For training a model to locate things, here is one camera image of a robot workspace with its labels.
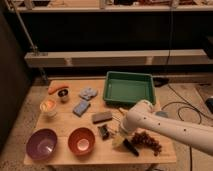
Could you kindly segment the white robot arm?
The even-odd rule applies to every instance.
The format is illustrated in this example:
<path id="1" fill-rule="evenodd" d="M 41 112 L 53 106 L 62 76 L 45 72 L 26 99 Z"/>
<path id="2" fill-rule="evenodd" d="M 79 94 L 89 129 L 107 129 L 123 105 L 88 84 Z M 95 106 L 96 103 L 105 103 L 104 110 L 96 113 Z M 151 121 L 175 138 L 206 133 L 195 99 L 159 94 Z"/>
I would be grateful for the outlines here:
<path id="1" fill-rule="evenodd" d="M 151 102 L 140 100 L 122 118 L 112 142 L 114 148 L 138 128 L 143 128 L 213 156 L 213 127 L 158 116 Z"/>

